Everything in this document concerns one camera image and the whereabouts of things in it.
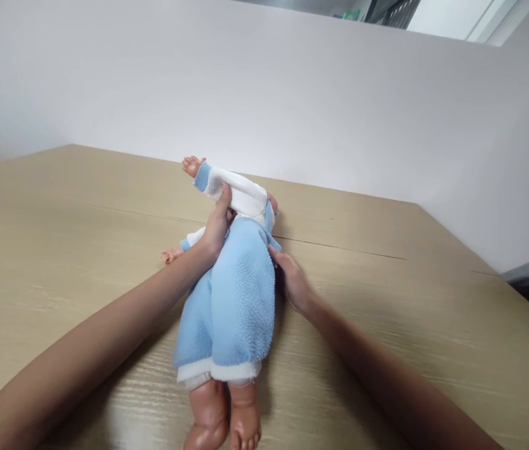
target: white wall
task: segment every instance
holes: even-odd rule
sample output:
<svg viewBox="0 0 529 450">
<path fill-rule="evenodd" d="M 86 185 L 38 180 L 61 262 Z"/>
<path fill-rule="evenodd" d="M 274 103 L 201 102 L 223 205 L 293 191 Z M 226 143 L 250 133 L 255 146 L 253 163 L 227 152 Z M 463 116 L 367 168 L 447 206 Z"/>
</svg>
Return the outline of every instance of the white wall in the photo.
<svg viewBox="0 0 529 450">
<path fill-rule="evenodd" d="M 507 47 L 227 0 L 0 0 L 0 158 L 196 153 L 424 203 L 450 227 L 438 187 L 529 101 L 529 42 Z M 482 221 L 456 232 L 509 268 L 475 245 Z"/>
<path fill-rule="evenodd" d="M 492 0 L 421 0 L 408 30 L 464 40 L 490 3 Z"/>
<path fill-rule="evenodd" d="M 529 16 L 504 50 L 529 65 Z M 423 206 L 503 273 L 529 262 L 529 90 L 496 133 L 459 159 Z"/>
</svg>

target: white cuff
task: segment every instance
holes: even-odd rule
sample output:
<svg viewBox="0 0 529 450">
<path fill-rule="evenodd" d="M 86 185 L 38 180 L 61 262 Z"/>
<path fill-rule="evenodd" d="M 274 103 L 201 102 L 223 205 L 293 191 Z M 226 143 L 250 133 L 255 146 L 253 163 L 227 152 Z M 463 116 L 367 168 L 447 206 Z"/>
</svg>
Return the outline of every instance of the white cuff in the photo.
<svg viewBox="0 0 529 450">
<path fill-rule="evenodd" d="M 194 378 L 197 375 L 210 372 L 213 367 L 213 358 L 204 358 L 196 362 L 182 365 L 177 369 L 177 383 Z"/>
<path fill-rule="evenodd" d="M 212 364 L 210 375 L 219 381 L 232 381 L 237 379 L 256 378 L 262 368 L 262 362 L 242 362 L 235 366 L 218 366 Z"/>
</svg>

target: wooden table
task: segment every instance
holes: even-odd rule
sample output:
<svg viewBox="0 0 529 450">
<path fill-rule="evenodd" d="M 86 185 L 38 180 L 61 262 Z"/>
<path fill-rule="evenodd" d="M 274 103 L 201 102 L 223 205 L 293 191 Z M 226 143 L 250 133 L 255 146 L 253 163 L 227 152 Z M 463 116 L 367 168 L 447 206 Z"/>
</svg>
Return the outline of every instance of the wooden table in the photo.
<svg viewBox="0 0 529 450">
<path fill-rule="evenodd" d="M 274 234 L 329 302 L 502 445 L 529 448 L 522 297 L 416 204 L 250 178 L 278 199 Z M 190 181 L 173 162 L 81 146 L 0 162 L 0 388 L 204 223 L 212 203 Z M 191 413 L 171 367 L 180 312 L 45 448 L 181 448 Z M 259 448 L 405 447 L 315 330 L 289 309 L 277 316 Z"/>
</svg>

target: blue cuff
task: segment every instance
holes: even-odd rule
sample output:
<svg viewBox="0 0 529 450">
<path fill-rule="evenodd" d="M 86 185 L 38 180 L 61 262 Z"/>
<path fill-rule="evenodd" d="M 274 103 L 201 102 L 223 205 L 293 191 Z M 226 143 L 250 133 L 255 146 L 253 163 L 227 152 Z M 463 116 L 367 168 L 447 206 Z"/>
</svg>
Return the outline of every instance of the blue cuff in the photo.
<svg viewBox="0 0 529 450">
<path fill-rule="evenodd" d="M 181 250 L 183 250 L 183 252 L 185 253 L 187 250 L 189 250 L 189 248 L 191 247 L 189 245 L 189 241 L 187 239 L 184 239 L 180 242 L 181 244 Z"/>
<path fill-rule="evenodd" d="M 203 162 L 198 169 L 196 179 L 194 180 L 194 186 L 198 188 L 200 192 L 204 192 L 208 186 L 208 176 L 210 175 L 210 166 Z"/>
</svg>

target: blue fabric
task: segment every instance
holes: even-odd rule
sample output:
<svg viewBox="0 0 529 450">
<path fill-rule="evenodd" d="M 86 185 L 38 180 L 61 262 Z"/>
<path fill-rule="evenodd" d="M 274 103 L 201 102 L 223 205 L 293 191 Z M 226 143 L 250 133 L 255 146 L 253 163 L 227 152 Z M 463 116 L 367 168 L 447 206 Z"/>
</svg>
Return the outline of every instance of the blue fabric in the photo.
<svg viewBox="0 0 529 450">
<path fill-rule="evenodd" d="M 212 268 L 202 275 L 185 300 L 173 366 L 195 363 L 213 353 L 213 318 L 211 313 Z"/>
<path fill-rule="evenodd" d="M 191 247 L 189 245 L 189 241 L 187 239 L 184 239 L 180 242 L 181 244 L 181 250 L 183 250 L 183 252 L 185 253 L 187 250 L 189 250 L 189 248 Z"/>
<path fill-rule="evenodd" d="M 275 270 L 267 244 L 281 249 L 255 220 L 233 221 L 217 262 L 183 308 L 176 368 L 209 356 L 220 366 L 266 358 L 275 323 Z"/>
<path fill-rule="evenodd" d="M 194 186 L 198 188 L 200 192 L 204 192 L 208 186 L 208 177 L 210 175 L 210 166 L 208 163 L 203 162 L 198 169 L 198 173 L 194 178 Z"/>
</svg>

